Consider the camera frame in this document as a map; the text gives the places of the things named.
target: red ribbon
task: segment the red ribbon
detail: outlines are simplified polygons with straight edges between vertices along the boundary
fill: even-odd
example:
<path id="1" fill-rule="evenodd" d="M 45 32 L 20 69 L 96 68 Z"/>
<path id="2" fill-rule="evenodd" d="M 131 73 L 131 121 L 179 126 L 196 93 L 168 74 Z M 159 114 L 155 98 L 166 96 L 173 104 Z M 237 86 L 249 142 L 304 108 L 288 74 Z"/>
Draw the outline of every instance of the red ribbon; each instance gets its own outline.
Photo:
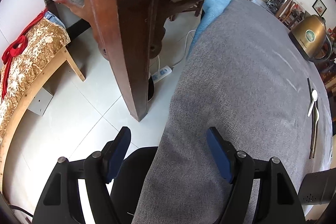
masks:
<path id="1" fill-rule="evenodd" d="M 3 101 L 7 93 L 8 76 L 9 76 L 9 70 L 11 68 L 12 59 L 13 57 L 20 55 L 25 50 L 25 48 L 28 45 L 28 39 L 25 36 L 26 33 L 30 30 L 31 27 L 33 27 L 44 17 L 44 14 L 47 10 L 48 9 L 45 8 L 42 12 L 40 12 L 39 15 L 35 17 L 35 19 L 31 23 L 29 23 L 28 26 L 22 31 L 17 40 L 15 40 L 11 45 L 9 45 L 8 48 L 4 51 L 1 59 L 3 61 L 3 64 L 6 65 L 6 69 L 2 80 L 1 102 Z"/>

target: gold kettle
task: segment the gold kettle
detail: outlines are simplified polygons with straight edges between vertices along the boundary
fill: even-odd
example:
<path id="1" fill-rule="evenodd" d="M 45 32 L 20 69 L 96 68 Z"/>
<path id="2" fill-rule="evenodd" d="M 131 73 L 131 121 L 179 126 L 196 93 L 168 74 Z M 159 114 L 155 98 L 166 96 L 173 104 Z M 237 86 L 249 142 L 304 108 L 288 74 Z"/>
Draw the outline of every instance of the gold kettle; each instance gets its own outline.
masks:
<path id="1" fill-rule="evenodd" d="M 332 53 L 332 44 L 321 17 L 312 15 L 305 18 L 290 31 L 288 36 L 305 60 L 315 63 L 329 60 Z M 328 46 L 326 55 L 322 58 L 314 58 L 320 52 L 324 43 Z"/>

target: metal screw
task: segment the metal screw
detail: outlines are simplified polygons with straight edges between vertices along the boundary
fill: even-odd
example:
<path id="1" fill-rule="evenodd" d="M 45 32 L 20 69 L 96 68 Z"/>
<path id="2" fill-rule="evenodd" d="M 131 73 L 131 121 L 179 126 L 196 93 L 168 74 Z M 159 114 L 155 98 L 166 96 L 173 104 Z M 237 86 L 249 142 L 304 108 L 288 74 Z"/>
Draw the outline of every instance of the metal screw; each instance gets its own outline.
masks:
<path id="1" fill-rule="evenodd" d="M 59 164 L 61 164 L 61 163 L 65 162 L 66 159 L 67 159 L 66 157 L 59 157 L 58 160 L 57 160 L 57 162 L 58 162 Z"/>
<path id="2" fill-rule="evenodd" d="M 99 158 L 101 156 L 101 152 L 100 151 L 95 151 L 92 153 L 92 157 L 94 158 Z"/>
<path id="3" fill-rule="evenodd" d="M 279 158 L 277 158 L 277 157 L 273 157 L 273 158 L 272 158 L 272 161 L 273 161 L 275 164 L 280 163 L 280 160 L 279 160 Z"/>
<path id="4" fill-rule="evenodd" d="M 238 152 L 237 152 L 237 156 L 238 156 L 239 158 L 245 158 L 245 157 L 246 157 L 246 153 L 245 153 L 244 151 L 238 151 Z"/>

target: framed picture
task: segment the framed picture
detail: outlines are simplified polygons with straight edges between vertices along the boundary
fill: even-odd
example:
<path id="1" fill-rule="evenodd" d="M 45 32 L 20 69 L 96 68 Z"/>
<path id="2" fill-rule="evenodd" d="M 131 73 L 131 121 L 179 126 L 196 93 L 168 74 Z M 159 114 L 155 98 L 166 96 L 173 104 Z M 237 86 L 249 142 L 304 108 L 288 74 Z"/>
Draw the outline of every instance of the framed picture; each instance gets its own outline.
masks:
<path id="1" fill-rule="evenodd" d="M 327 7 L 325 7 L 322 0 L 316 0 L 313 4 L 313 8 L 320 17 L 323 16 L 324 12 L 327 10 Z"/>

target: white power strip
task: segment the white power strip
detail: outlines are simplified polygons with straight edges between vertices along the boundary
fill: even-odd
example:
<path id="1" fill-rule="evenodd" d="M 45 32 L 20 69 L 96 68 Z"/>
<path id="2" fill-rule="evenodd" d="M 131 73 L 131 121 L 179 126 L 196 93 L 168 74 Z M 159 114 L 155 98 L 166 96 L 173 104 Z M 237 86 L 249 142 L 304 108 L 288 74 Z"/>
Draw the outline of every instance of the white power strip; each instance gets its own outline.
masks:
<path id="1" fill-rule="evenodd" d="M 172 72 L 171 68 L 168 66 L 163 67 L 160 71 L 157 71 L 152 75 L 154 84 L 161 79 L 165 78 L 168 74 Z"/>

